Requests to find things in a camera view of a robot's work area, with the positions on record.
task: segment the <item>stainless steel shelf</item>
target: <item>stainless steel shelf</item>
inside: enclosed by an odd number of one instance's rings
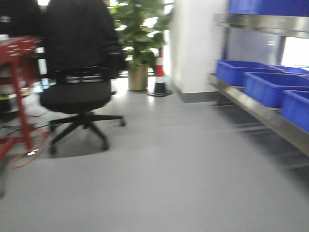
[[[309,39],[309,17],[215,14],[218,26]]]
[[[309,133],[283,118],[278,110],[265,107],[241,90],[220,80],[214,74],[210,75],[210,84],[233,103],[309,156]]]

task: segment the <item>traffic cone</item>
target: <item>traffic cone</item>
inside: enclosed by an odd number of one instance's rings
[[[148,92],[149,95],[155,97],[165,97],[172,93],[172,91],[166,89],[165,87],[166,77],[163,71],[163,52],[159,49],[159,56],[156,59],[155,65],[155,85],[154,91]]]

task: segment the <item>blue crate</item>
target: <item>blue crate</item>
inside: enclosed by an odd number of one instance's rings
[[[308,0],[230,0],[229,13],[309,16]]]
[[[282,74],[248,72],[244,93],[266,107],[280,108],[284,90],[309,91],[309,77]]]
[[[258,62],[217,60],[216,76],[232,86],[243,86],[245,72],[281,73],[283,70]]]
[[[309,132],[309,92],[285,90],[281,115]]]
[[[279,68],[279,69],[283,69],[285,70],[287,73],[300,73],[300,74],[305,74],[305,75],[309,75],[309,71],[305,70],[305,69],[301,69],[301,68],[296,68],[296,67],[289,67],[289,66],[282,66],[282,65],[273,65],[273,67]]]

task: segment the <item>baseboard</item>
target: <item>baseboard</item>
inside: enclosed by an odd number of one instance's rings
[[[217,96],[217,92],[181,93],[178,88],[175,89],[183,103],[213,102]]]

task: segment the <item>red table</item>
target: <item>red table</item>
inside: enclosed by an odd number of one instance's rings
[[[35,36],[11,38],[0,42],[0,65],[9,63],[12,73],[9,78],[0,78],[0,85],[12,84],[14,86],[17,95],[18,116],[22,127],[22,135],[0,137],[0,162],[15,143],[25,143],[26,149],[32,148],[31,128],[27,122],[25,108],[22,103],[21,89],[32,87],[33,82],[38,79],[37,61],[30,59],[28,56],[34,53],[40,42],[40,39]],[[22,70],[23,78],[21,78],[19,70]]]

